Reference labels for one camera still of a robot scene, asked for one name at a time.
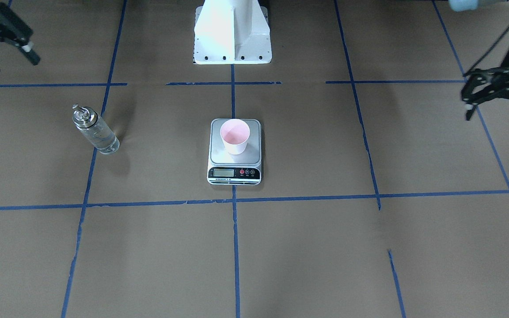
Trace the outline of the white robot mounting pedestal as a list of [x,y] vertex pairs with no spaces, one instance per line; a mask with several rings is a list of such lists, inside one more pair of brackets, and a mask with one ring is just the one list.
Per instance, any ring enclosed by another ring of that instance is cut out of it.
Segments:
[[268,0],[204,1],[195,10],[194,63],[271,63],[269,13]]

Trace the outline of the pink paper cup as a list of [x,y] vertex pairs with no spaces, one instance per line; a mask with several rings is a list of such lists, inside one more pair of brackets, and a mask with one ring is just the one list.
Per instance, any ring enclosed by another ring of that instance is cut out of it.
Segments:
[[241,119],[228,119],[220,127],[220,138],[231,155],[245,151],[250,134],[248,123]]

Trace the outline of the digital kitchen scale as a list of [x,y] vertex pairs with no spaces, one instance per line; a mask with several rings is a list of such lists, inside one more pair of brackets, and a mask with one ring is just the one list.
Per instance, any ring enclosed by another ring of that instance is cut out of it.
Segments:
[[262,125],[256,119],[218,118],[210,125],[207,161],[212,185],[259,185],[262,181]]

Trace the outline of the glass sauce bottle metal spout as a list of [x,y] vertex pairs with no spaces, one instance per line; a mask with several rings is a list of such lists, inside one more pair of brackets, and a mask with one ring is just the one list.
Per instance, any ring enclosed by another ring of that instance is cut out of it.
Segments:
[[104,155],[111,155],[120,148],[120,141],[109,125],[91,107],[72,106],[72,121],[79,132]]

